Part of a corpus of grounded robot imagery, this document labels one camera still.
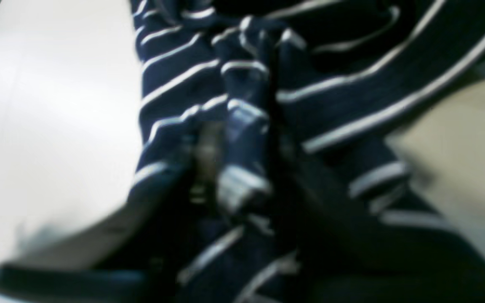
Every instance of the cloth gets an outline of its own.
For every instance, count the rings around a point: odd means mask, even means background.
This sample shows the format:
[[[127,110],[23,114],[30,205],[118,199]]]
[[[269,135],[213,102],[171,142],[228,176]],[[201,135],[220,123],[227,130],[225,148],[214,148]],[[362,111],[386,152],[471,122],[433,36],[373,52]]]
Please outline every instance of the cloth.
[[[410,191],[409,167],[383,143],[431,100],[365,122],[458,56],[451,50],[420,69],[410,64],[421,49],[412,43],[366,76],[435,12],[440,18],[416,41],[438,35],[459,1],[131,6],[144,146],[129,201],[165,170],[163,159],[183,136],[206,121],[225,123],[215,194],[189,193],[198,199],[169,215],[180,226],[165,244],[162,296],[178,303],[485,302],[485,261]],[[472,14],[485,16],[485,6]],[[380,81],[398,82],[386,89]]]

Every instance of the navy striped fabric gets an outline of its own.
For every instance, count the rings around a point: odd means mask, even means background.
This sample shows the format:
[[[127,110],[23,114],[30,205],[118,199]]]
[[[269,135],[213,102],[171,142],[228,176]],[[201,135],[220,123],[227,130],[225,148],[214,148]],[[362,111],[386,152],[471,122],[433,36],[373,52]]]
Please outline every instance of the navy striped fabric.
[[[216,204],[189,202],[173,240],[175,301],[485,302],[485,262],[410,192],[408,166],[383,142],[485,53],[485,0],[131,6],[143,153],[129,200],[182,136],[225,123]],[[297,218],[304,198],[271,149],[278,126],[335,176],[331,191],[329,173],[308,174],[327,215]]]

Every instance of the beige surface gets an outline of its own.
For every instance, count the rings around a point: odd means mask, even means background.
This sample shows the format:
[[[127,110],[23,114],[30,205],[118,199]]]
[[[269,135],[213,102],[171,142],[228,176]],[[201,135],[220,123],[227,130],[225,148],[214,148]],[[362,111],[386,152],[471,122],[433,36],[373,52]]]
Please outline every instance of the beige surface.
[[[140,151],[129,11],[126,0],[1,3],[0,260],[22,237],[61,237],[125,200]]]
[[[475,82],[391,141],[420,175],[414,188],[485,254],[485,62],[462,80]]]

